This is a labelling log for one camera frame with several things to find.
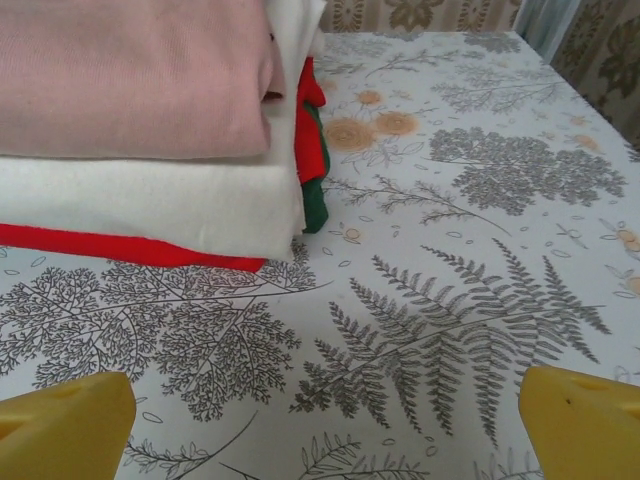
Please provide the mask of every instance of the red fabric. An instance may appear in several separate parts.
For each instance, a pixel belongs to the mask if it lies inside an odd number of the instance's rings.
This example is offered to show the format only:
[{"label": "red fabric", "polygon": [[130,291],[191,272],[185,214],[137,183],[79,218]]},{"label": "red fabric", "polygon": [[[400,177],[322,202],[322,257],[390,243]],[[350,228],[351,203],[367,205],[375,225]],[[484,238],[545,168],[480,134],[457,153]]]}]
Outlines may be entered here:
[{"label": "red fabric", "polygon": [[301,185],[314,178],[324,177],[327,173],[322,152],[322,139],[318,135],[318,125],[311,114],[305,110],[305,102],[317,108],[323,107],[327,103],[322,89],[313,76],[313,58],[311,57],[305,61],[298,84],[294,149]]},{"label": "red fabric", "polygon": [[0,244],[86,257],[110,258],[153,267],[202,265],[255,273],[265,263],[261,258],[223,257],[193,252],[148,238],[66,232],[6,224],[0,224]]},{"label": "red fabric", "polygon": [[[295,132],[295,155],[300,184],[324,176],[325,166],[318,126],[304,109],[304,102],[322,107],[326,99],[313,76],[313,58],[307,58],[300,77]],[[0,224],[0,245],[47,252],[110,258],[153,267],[202,265],[257,272],[261,258],[224,257],[198,253],[159,240],[96,233],[67,232],[48,228]]]}]

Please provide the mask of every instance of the patterned wallpaper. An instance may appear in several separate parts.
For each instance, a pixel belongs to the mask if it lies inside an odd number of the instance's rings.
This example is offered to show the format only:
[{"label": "patterned wallpaper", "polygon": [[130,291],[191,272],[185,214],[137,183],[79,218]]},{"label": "patterned wallpaper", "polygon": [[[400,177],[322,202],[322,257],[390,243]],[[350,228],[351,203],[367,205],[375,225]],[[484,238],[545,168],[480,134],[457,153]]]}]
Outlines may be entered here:
[{"label": "patterned wallpaper", "polygon": [[327,32],[511,30],[522,0],[329,0]]},{"label": "patterned wallpaper", "polygon": [[640,148],[640,2],[583,0],[552,65]]}]

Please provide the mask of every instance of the patterned tablecloth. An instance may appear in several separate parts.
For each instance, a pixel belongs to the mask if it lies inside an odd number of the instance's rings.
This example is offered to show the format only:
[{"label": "patterned tablecloth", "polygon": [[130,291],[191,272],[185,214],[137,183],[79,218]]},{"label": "patterned tablecloth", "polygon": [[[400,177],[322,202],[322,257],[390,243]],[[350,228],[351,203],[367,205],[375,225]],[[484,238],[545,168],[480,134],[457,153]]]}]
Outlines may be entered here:
[{"label": "patterned tablecloth", "polygon": [[640,381],[640,157],[515,35],[335,34],[317,66],[332,218],[295,263],[2,248],[1,397],[126,371],[120,480],[541,478],[528,366]]}]

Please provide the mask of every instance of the folded fabric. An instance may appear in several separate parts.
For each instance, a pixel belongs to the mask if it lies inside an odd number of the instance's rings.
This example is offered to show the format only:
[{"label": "folded fabric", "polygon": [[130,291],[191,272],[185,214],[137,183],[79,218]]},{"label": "folded fabric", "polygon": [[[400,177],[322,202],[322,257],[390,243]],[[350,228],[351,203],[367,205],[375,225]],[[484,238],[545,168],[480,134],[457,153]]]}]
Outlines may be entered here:
[{"label": "folded fabric", "polygon": [[0,224],[0,245],[86,257],[109,258],[152,267],[201,265],[257,272],[265,263],[264,259],[259,258],[223,257],[192,252],[146,238],[64,232],[2,224]]},{"label": "folded fabric", "polygon": [[326,175],[322,157],[322,145],[318,127],[313,116],[305,108],[305,103],[323,107],[326,99],[313,76],[313,57],[305,61],[298,85],[296,110],[295,154],[298,178],[301,184]]},{"label": "folded fabric", "polygon": [[264,153],[273,38],[264,0],[0,0],[0,154]]},{"label": "folded fabric", "polygon": [[[329,156],[329,149],[327,148],[326,141],[322,135],[323,126],[318,109],[308,103],[305,104],[305,109],[315,121],[316,134],[320,138],[322,149],[321,153],[324,163],[324,171],[328,173],[331,168],[331,159]],[[324,201],[324,191],[322,190],[322,181],[324,180],[326,173],[322,177],[315,177],[302,185],[304,215],[307,222],[305,233],[318,233],[329,219],[329,210],[327,209],[327,205]]]},{"label": "folded fabric", "polygon": [[310,57],[320,57],[324,54],[326,48],[326,40],[324,38],[324,32],[319,28],[316,29],[316,33],[311,41],[311,48],[309,49]]},{"label": "folded fabric", "polygon": [[268,2],[287,84],[285,101],[265,106],[274,133],[268,154],[216,163],[0,158],[0,223],[290,259],[304,219],[295,86],[324,7],[324,0]]},{"label": "folded fabric", "polygon": [[[329,153],[322,139],[322,123],[318,109],[307,101],[312,100],[318,106],[322,106],[321,104],[324,104],[325,101],[324,94],[313,76],[311,58],[307,58],[305,62],[299,85],[303,86],[305,94],[304,99],[300,95],[298,95],[298,99],[303,100],[305,113],[312,122],[311,124],[300,123],[300,118],[296,118],[296,162],[302,165],[320,162],[323,164],[322,170],[328,171]],[[301,141],[308,143],[306,149],[302,147],[304,144],[301,145]],[[306,222],[305,233],[318,232],[329,216],[324,203],[321,182],[322,178],[314,178],[304,184],[301,182]],[[202,265],[257,272],[266,263],[265,259],[259,258],[207,255],[146,238],[65,232],[2,224],[0,224],[0,245],[102,257],[154,267]]]}]

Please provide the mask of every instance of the white cloth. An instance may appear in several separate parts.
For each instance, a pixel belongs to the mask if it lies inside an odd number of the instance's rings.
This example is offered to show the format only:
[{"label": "white cloth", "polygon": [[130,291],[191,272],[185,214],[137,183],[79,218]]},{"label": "white cloth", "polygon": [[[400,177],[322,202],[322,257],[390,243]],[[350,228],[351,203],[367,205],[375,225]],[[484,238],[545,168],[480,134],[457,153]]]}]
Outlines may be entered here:
[{"label": "white cloth", "polygon": [[265,107],[272,127],[267,155],[192,163],[4,157],[0,223],[146,237],[219,255],[290,258],[291,240],[304,228],[293,150],[296,88],[324,8],[324,0],[268,4],[287,98]]},{"label": "white cloth", "polygon": [[309,49],[310,57],[321,57],[324,55],[324,49],[326,48],[326,40],[324,38],[324,32],[320,28],[316,29],[316,33],[313,35],[311,41],[311,47]]}]

